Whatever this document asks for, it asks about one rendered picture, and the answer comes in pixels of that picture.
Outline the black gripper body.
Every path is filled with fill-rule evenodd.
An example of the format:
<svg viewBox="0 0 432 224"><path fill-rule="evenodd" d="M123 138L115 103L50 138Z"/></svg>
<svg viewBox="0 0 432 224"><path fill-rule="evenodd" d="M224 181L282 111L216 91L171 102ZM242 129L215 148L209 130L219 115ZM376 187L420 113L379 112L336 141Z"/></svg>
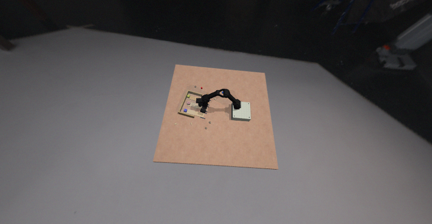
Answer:
<svg viewBox="0 0 432 224"><path fill-rule="evenodd" d="M203 103L202 103L203 104ZM206 108L207 108L207 104L203 104L203 108L201 108L200 112L205 113L206 112Z"/></svg>

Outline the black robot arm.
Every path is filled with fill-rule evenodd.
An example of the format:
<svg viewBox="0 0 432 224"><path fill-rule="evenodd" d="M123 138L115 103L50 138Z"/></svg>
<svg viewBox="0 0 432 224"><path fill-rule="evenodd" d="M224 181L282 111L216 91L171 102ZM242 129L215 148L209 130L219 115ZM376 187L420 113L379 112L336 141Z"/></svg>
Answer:
<svg viewBox="0 0 432 224"><path fill-rule="evenodd" d="M220 94L221 91L223 91L223 95ZM203 106L203 104L207 104L209 102L209 100L215 96L220 96L222 98L230 99L233 102L234 109L240 109L241 108L240 100L235 99L230 94L230 91L228 89L216 90L215 92L213 92L211 94L208 94L208 95L206 94L206 95L201 96L201 98L196 98L196 103L198 103L198 106L201 107L201 106Z"/></svg>

